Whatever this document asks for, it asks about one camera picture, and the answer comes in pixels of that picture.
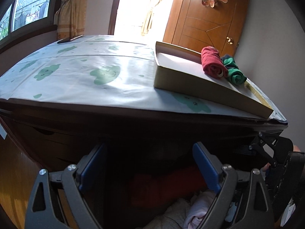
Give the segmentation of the person's right hand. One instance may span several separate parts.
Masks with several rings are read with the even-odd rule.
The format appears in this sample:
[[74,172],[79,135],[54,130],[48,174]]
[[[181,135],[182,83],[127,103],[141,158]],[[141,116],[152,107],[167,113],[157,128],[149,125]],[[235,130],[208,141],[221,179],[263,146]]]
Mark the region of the person's right hand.
[[[293,145],[293,151],[294,152],[301,152],[300,148],[297,145]],[[261,171],[265,172],[267,171],[267,169],[270,167],[270,163],[267,163],[262,169]]]

